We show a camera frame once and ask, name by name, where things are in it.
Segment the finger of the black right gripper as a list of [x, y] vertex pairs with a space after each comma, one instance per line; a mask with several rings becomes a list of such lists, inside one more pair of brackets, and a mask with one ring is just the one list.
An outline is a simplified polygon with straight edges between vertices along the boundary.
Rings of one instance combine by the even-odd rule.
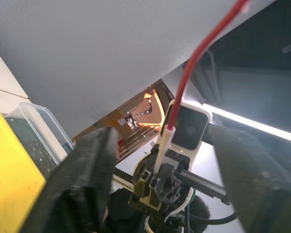
[[159, 172], [153, 175], [149, 187], [159, 202], [175, 202], [180, 197], [182, 181], [175, 177], [175, 168], [162, 164]]
[[143, 159], [139, 162], [132, 178], [134, 189], [149, 189], [154, 164], [155, 159]]

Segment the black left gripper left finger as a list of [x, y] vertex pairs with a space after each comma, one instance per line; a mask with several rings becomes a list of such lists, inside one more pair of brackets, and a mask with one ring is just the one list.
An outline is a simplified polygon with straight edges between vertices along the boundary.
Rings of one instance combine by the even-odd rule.
[[113, 127], [83, 136], [46, 181], [21, 231], [102, 232], [117, 146], [118, 132]]

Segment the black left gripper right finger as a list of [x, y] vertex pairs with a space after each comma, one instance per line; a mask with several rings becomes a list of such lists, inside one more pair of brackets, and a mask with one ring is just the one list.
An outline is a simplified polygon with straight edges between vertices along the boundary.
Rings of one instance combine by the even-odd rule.
[[247, 233], [291, 233], [291, 173], [250, 134], [209, 125], [226, 193]]

